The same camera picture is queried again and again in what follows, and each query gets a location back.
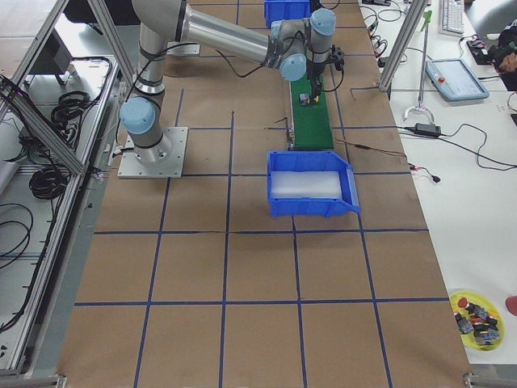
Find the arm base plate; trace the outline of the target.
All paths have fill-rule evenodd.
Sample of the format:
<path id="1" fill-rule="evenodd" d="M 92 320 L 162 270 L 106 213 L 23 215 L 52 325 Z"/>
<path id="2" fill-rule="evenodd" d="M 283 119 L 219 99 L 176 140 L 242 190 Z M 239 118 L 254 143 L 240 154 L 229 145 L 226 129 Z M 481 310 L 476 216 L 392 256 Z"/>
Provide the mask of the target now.
<path id="1" fill-rule="evenodd" d="M 165 127 L 162 141 L 150 149 L 135 147 L 128 135 L 120 160 L 121 179 L 181 178 L 187 146 L 188 127 Z"/>

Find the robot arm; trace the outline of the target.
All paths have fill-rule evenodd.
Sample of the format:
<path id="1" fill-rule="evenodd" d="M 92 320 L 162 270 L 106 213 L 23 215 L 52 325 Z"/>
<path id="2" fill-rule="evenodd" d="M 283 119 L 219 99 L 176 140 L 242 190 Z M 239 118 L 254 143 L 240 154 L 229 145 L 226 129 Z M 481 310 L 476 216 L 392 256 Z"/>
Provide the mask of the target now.
<path id="1" fill-rule="evenodd" d="M 284 80 L 307 78 L 310 100 L 324 91 L 323 70 L 335 61 L 336 16 L 318 8 L 303 19 L 281 19 L 264 35 L 192 8 L 185 1 L 135 1 L 140 20 L 139 61 L 120 122 L 132 141 L 136 161 L 153 165 L 170 158 L 173 143 L 160 125 L 166 55 L 188 56 L 208 46 L 258 68 L 278 70 Z"/>

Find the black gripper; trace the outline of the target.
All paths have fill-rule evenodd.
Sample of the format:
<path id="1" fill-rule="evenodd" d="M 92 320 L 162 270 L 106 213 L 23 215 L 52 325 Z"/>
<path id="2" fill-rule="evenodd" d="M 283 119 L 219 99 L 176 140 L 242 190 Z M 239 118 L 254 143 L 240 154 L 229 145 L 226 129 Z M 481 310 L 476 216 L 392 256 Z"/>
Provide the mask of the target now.
<path id="1" fill-rule="evenodd" d="M 322 82 L 321 82 L 321 74 L 324 72 L 326 63 L 325 62 L 313 62 L 307 60 L 306 62 L 307 69 L 307 79 L 310 81 L 311 93 L 310 100 L 311 103 L 318 103 L 319 96 L 322 92 Z"/>

